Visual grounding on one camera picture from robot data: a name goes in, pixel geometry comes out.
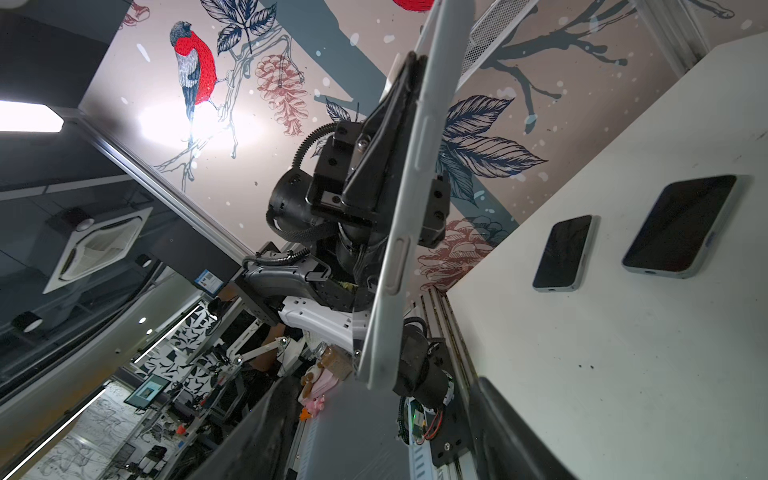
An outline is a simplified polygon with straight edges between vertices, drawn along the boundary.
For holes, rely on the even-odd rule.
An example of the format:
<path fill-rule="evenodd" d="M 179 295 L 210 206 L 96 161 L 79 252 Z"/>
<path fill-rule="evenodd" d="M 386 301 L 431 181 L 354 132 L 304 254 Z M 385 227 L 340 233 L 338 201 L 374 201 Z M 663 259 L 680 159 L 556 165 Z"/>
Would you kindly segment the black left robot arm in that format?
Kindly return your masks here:
<path fill-rule="evenodd" d="M 245 258 L 236 284 L 248 305 L 284 321 L 290 301 L 310 300 L 322 308 L 315 332 L 362 349 L 365 326 L 331 322 L 373 307 L 427 65 L 409 53 L 368 118 L 332 108 L 330 122 L 299 145 L 266 211 L 289 248 L 267 244 Z"/>

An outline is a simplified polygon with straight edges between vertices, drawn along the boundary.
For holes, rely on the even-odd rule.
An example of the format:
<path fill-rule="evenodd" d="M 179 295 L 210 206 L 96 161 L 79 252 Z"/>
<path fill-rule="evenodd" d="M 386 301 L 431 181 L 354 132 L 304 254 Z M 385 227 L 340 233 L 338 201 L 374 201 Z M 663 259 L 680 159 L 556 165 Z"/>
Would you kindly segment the pale green phone case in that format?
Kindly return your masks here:
<path fill-rule="evenodd" d="M 383 258 L 358 379 L 390 391 L 397 379 L 406 290 L 436 171 L 446 116 L 474 20 L 472 1 L 435 3 L 434 38 L 415 107 L 404 169 Z"/>

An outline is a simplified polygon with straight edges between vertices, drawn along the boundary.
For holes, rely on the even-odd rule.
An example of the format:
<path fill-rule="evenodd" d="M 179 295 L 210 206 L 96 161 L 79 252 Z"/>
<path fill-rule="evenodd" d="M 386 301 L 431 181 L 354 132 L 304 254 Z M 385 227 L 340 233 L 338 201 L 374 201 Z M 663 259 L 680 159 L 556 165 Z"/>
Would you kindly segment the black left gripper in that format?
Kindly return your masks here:
<path fill-rule="evenodd" d="M 392 89 L 365 121 L 331 127 L 305 189 L 307 245 L 346 237 L 359 248 L 389 235 L 427 62 L 409 53 Z"/>

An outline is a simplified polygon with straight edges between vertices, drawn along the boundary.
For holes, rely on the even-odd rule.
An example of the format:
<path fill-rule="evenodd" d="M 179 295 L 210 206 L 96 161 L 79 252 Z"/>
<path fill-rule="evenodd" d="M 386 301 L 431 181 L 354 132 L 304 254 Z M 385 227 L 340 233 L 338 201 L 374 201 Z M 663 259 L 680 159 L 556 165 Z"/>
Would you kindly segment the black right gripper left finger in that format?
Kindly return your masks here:
<path fill-rule="evenodd" d="M 190 477 L 283 479 L 299 421 L 299 394 L 299 379 L 277 381 Z"/>

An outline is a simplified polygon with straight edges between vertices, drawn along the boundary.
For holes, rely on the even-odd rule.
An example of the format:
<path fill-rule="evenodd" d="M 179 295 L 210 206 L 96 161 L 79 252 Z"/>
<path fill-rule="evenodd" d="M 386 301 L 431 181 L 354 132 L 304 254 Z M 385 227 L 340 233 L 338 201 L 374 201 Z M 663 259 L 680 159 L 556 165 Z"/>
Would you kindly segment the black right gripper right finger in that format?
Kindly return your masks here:
<path fill-rule="evenodd" d="M 480 479 L 574 477 L 487 378 L 472 385 L 468 413 Z"/>

